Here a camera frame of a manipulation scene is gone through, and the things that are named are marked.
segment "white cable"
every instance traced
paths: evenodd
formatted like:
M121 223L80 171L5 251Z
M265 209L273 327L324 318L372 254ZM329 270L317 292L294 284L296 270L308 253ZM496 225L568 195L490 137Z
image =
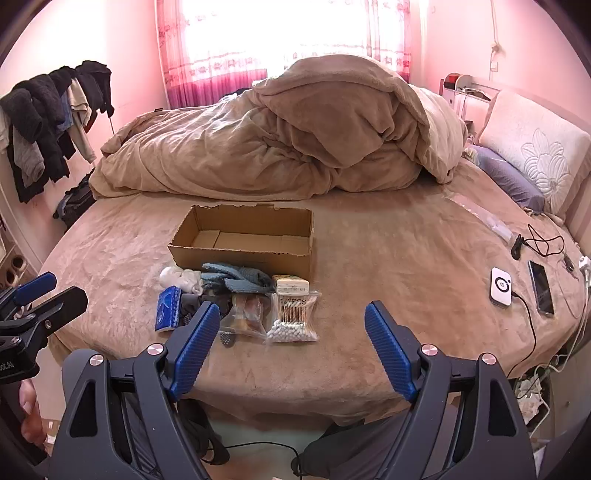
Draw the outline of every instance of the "white cable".
M488 79L492 81L492 58L499 51L499 39L496 34L496 14L494 0L491 0L491 18L492 18L492 38L494 43L491 45L491 59L488 63Z

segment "pink wall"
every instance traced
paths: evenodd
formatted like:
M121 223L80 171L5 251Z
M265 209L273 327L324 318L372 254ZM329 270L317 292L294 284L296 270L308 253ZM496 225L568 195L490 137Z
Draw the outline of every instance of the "pink wall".
M0 95L20 80L83 60L106 63L112 71L115 131L141 113L166 107L153 0L52 0L0 66ZM111 135L109 119L99 115L88 135L99 157ZM26 239L27 257L36 268L64 232L62 222L52 218L57 203L90 170L78 153L69 166L69 179L48 183L25 205L18 202L8 159L0 154L0 213L11 234Z
M493 42L489 0L428 0L424 77L438 91L451 72L488 78ZM499 71L493 81L531 92L591 124L591 78L554 21L534 0L494 0Z

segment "black bag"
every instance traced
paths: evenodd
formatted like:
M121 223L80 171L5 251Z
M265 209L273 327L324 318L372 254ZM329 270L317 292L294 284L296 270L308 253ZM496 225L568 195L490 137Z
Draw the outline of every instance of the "black bag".
M96 200L92 196L92 191L88 185L88 180L92 171L87 174L78 184L66 192L60 203L57 205L56 212L53 218L60 218L70 229L75 221L82 216L82 214L90 208Z

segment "cardboard box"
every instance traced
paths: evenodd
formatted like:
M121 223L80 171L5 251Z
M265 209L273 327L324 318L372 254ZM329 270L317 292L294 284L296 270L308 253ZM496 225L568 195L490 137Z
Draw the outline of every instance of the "cardboard box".
M168 248L181 268L224 262L308 279L313 231L312 211L304 208L193 205Z

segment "plastic bag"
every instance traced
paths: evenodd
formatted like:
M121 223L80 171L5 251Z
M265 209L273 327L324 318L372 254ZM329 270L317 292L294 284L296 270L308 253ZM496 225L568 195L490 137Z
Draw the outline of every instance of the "plastic bag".
M318 334L311 320L318 292L302 295L271 294L273 326L267 332L267 342L316 342Z
M220 322L221 332L267 338L262 325L264 306L261 295L236 293L232 295L232 304L230 312Z
M165 267L158 278L163 288L178 287L184 293L203 294L203 282L199 270L183 270L176 265Z
M508 245L512 245L511 236L513 236L513 232L511 232L511 229L507 227L506 223L500 220L496 215L459 193L452 193L451 195L448 195L447 198L452 202L457 203L460 207L464 207L468 212L500 236Z

